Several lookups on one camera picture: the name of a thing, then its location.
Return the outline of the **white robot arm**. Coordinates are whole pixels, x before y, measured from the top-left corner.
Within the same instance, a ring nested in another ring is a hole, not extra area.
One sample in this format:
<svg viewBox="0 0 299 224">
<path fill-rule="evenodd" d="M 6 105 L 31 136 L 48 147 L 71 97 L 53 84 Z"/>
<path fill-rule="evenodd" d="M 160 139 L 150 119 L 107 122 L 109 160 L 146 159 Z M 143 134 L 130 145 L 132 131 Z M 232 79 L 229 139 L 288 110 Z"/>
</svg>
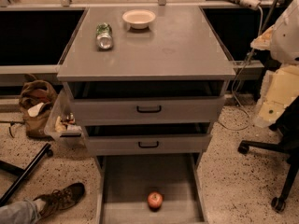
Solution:
<svg viewBox="0 0 299 224">
<path fill-rule="evenodd" d="M 299 0 L 292 0 L 274 25 L 255 38 L 250 46 L 269 50 L 280 68 L 267 71 L 261 86 L 253 123 L 261 128 L 274 124 L 299 96 Z"/>
</svg>

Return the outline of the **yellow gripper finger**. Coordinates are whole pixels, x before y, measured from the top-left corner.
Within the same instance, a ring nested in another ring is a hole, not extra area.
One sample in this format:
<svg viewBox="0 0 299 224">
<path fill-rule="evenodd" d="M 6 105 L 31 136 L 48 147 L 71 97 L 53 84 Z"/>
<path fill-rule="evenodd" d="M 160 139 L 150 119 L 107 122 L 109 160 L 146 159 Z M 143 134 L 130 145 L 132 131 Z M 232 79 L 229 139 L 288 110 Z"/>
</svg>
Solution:
<svg viewBox="0 0 299 224">
<path fill-rule="evenodd" d="M 275 72 L 267 71 L 260 95 L 253 123 L 265 128 L 274 124 L 299 96 L 299 67 L 285 64 Z"/>
<path fill-rule="evenodd" d="M 274 26 L 270 26 L 268 29 L 266 29 L 261 35 L 259 35 L 250 43 L 250 46 L 257 50 L 270 50 L 273 28 Z"/>
</svg>

